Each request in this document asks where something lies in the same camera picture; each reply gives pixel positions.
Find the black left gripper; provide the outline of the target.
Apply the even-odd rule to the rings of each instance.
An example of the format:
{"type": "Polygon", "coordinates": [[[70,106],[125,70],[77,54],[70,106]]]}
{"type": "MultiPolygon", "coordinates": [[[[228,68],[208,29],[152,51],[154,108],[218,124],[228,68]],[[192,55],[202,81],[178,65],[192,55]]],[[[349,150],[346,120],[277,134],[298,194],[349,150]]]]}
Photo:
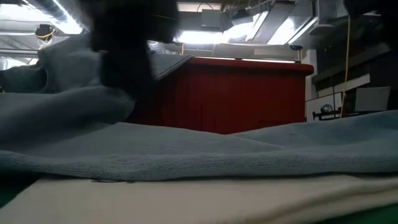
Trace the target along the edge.
{"type": "Polygon", "coordinates": [[[176,0],[86,0],[79,2],[90,20],[90,46],[101,55],[100,82],[129,96],[149,96],[154,77],[148,40],[170,43],[179,24],[176,0]]]}

